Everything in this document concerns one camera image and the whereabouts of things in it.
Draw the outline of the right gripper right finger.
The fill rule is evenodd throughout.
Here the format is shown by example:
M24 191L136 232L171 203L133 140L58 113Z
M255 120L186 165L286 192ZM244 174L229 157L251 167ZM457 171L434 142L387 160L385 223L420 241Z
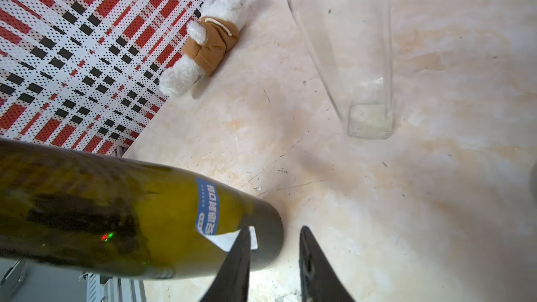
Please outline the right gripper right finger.
M299 236L299 269L302 301L354 301L307 226Z

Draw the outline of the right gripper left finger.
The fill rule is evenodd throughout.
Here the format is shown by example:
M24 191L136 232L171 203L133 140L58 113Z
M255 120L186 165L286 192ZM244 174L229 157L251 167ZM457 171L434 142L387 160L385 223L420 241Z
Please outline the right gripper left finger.
M250 249L250 229L244 227L201 302L248 300Z

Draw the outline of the blue white wine label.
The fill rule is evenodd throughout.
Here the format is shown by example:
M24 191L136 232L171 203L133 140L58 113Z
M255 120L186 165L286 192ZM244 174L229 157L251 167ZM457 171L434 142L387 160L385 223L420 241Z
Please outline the blue white wine label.
M195 229L200 235L227 253L243 228L255 233L250 223L242 222L246 213L237 191L207 179L195 180L198 193Z

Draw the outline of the dark green wine bottle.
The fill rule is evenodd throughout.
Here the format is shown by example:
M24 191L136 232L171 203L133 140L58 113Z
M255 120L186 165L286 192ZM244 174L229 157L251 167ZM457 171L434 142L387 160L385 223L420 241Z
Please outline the dark green wine bottle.
M86 152L1 141L1 256L104 275L213 275L228 253L195 229L196 178L241 196L250 268L280 254L284 225L268 202L198 173Z

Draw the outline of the small clear black-capped bottle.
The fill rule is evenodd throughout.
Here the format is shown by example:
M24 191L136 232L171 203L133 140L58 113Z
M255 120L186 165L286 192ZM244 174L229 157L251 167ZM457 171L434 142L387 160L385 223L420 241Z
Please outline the small clear black-capped bottle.
M288 0L288 5L346 134L389 138L390 0Z

